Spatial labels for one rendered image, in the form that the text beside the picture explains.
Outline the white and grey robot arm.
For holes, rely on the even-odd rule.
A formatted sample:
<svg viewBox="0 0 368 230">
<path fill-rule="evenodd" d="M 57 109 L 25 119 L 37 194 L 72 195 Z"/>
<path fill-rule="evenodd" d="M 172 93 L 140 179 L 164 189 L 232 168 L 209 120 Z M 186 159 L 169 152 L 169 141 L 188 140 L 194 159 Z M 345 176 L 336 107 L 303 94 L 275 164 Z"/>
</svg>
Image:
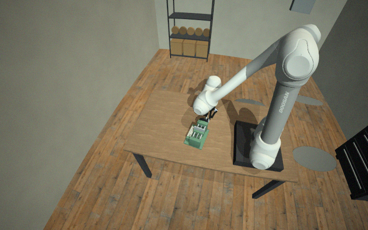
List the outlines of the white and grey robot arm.
<svg viewBox="0 0 368 230">
<path fill-rule="evenodd" d="M 281 145 L 280 135 L 300 88 L 318 66 L 317 43 L 320 39 L 321 33 L 316 25 L 303 25 L 275 41 L 223 86 L 218 76 L 209 76 L 193 103 L 194 112 L 198 115 L 207 114 L 220 99 L 255 72 L 276 63 L 277 82 L 268 114 L 256 129 L 250 128 L 250 162 L 257 169 L 268 169 L 275 162 Z"/>
</svg>

